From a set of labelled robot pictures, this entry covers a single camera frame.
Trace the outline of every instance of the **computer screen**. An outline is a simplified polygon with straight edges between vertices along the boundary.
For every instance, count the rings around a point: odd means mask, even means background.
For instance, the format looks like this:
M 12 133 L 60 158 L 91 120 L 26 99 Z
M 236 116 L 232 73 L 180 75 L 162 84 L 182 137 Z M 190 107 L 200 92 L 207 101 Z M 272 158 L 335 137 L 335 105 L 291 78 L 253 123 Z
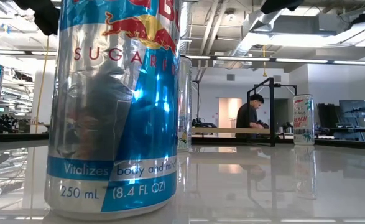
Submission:
M 340 110 L 344 118 L 365 118 L 365 100 L 340 100 Z

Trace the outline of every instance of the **pipe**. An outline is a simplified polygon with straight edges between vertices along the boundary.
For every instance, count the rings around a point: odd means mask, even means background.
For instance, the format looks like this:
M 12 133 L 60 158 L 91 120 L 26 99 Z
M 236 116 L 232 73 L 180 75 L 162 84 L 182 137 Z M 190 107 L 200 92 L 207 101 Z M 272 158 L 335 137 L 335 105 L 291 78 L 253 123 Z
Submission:
M 221 25 L 222 19 L 224 17 L 224 13 L 226 11 L 226 5 L 227 4 L 225 2 L 221 3 L 221 10 L 219 10 L 218 18 L 217 18 L 217 21 L 215 23 L 213 33 L 211 33 L 211 38 L 210 38 L 210 41 L 208 42 L 208 45 L 207 45 L 207 49 L 206 49 L 206 54 L 207 55 L 210 53 L 210 50 L 211 50 L 211 48 L 214 44 L 215 36 L 218 33 L 219 25 Z
M 183 2 L 181 5 L 181 18 L 180 18 L 180 28 L 181 28 L 181 39 L 186 39 L 189 36 L 189 22 L 190 22 L 190 6 L 191 2 Z M 180 44 L 180 53 L 186 54 L 189 43 L 183 41 Z
M 213 5 L 211 5 L 211 16 L 208 19 L 207 27 L 206 27 L 206 30 L 205 30 L 205 35 L 203 36 L 203 41 L 201 42 L 200 51 L 199 51 L 200 55 L 203 54 L 203 52 L 205 50 L 208 35 L 210 34 L 211 26 L 213 25 L 213 21 L 214 21 L 215 13 L 216 13 L 216 10 L 217 10 L 217 6 L 218 6 L 218 2 L 213 2 Z
M 248 33 L 246 34 L 245 37 L 243 37 L 242 41 L 238 43 L 236 48 L 229 54 L 229 56 L 237 56 L 237 57 L 245 56 L 250 51 L 251 47 L 255 44 L 255 41 L 253 42 L 253 40 L 255 40 L 256 36 L 258 35 L 252 33 L 251 31 L 269 24 L 273 28 L 273 23 L 281 15 L 282 12 L 283 9 L 276 12 L 272 12 L 270 14 L 264 14 L 262 11 L 253 12 L 251 16 L 253 19 L 251 19 L 249 16 L 249 19 L 252 20 L 252 22 L 249 21 L 251 24 L 249 26 Z M 236 62 L 225 63 L 224 68 L 232 69 L 235 64 Z

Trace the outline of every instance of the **exposed ductwork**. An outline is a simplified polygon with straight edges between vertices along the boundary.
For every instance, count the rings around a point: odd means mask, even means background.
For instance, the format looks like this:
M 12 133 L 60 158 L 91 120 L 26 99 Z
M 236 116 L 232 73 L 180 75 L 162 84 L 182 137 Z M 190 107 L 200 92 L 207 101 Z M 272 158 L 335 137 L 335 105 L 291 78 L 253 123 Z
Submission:
M 272 12 L 270 14 L 264 14 L 261 10 L 253 12 L 246 17 L 246 25 L 242 26 L 242 32 L 244 27 L 247 27 L 247 34 L 242 38 L 242 41 L 238 43 L 238 46 L 229 54 L 229 56 L 242 57 L 245 56 L 251 47 L 255 45 L 253 40 L 257 40 L 257 35 L 252 33 L 253 30 L 261 29 L 263 31 L 272 31 L 274 22 L 281 15 L 282 10 Z M 232 69 L 234 67 L 241 68 L 244 65 L 239 62 L 228 62 L 224 64 L 224 68 Z
M 188 42 L 184 41 L 189 36 L 189 22 L 190 22 L 190 7 L 192 2 L 183 2 L 181 4 L 181 18 L 180 18 L 180 28 L 181 28 L 181 44 L 180 44 L 180 53 L 187 54 L 188 50 Z

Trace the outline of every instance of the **white wall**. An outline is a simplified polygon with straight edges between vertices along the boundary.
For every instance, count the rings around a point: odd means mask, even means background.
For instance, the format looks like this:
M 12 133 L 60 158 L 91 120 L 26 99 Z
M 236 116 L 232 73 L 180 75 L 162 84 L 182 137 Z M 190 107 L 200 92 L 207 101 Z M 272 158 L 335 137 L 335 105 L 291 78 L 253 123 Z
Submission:
M 263 70 L 253 72 L 251 69 L 208 68 L 200 83 L 200 112 L 201 118 L 208 123 L 215 123 L 219 110 L 219 98 L 240 98 L 243 104 L 247 102 L 247 91 L 254 88 L 254 84 L 260 84 L 266 78 L 281 75 L 283 84 L 289 84 L 289 75 L 282 69 L 267 69 L 268 77 L 263 77 Z M 235 81 L 226 81 L 226 74 L 235 74 Z M 257 110 L 258 119 L 265 123 L 269 120 L 269 88 L 265 87 L 260 93 L 265 98 L 264 105 Z M 290 98 L 291 93 L 284 88 L 275 89 L 275 98 Z M 197 114 L 197 92 L 192 94 L 192 118 Z
M 319 103 L 339 105 L 339 100 L 365 100 L 365 66 L 304 65 L 289 74 L 289 81 L 297 85 L 298 94 L 313 95 L 316 122 Z
M 35 64 L 37 70 L 34 79 L 34 97 L 33 97 L 33 109 L 32 109 L 32 120 L 36 120 L 37 106 L 39 102 L 39 93 L 41 87 L 41 80 L 43 77 L 44 61 L 37 60 Z M 44 124 L 50 124 L 51 112 L 52 112 L 52 95 L 53 95 L 53 84 L 55 81 L 55 61 L 47 61 L 45 70 L 44 85 L 41 94 L 40 109 L 39 109 L 39 122 Z M 38 133 L 48 131 L 45 126 L 39 126 Z M 30 132 L 35 133 L 35 126 L 30 127 Z

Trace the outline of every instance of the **ceiling light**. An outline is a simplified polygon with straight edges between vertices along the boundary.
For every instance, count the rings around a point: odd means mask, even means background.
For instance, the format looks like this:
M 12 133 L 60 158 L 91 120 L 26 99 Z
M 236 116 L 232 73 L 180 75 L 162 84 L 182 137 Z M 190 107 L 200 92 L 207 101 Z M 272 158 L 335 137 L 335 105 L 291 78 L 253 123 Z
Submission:
M 290 218 L 284 218 L 280 220 L 281 222 L 336 222 L 334 219 L 290 219 Z
M 290 62 L 290 63 L 327 63 L 327 60 L 314 59 L 293 59 L 293 58 L 277 58 L 276 62 Z
M 205 59 L 205 60 L 210 59 L 210 56 L 204 56 L 204 55 L 186 55 L 186 57 L 190 59 Z
M 25 54 L 22 50 L 0 50 L 0 54 Z
M 287 47 L 322 47 L 328 42 L 322 35 L 276 34 L 268 44 Z
M 1 100 L 1 102 L 3 102 L 3 103 L 15 103 L 15 101 L 12 101 L 12 100 Z
M 225 57 L 218 56 L 217 60 L 230 60 L 230 61 L 243 61 L 243 62 L 268 62 L 269 58 L 260 58 L 260 57 Z
M 333 62 L 335 65 L 365 65 L 364 61 L 342 61 L 342 60 L 335 60 Z
M 47 52 L 32 52 L 32 54 L 34 55 L 45 55 Z M 48 55 L 51 55 L 51 56 L 56 56 L 57 55 L 57 52 L 48 52 Z
M 28 110 L 20 110 L 20 109 L 10 109 L 11 112 L 16 112 L 16 113 L 27 113 L 29 112 Z

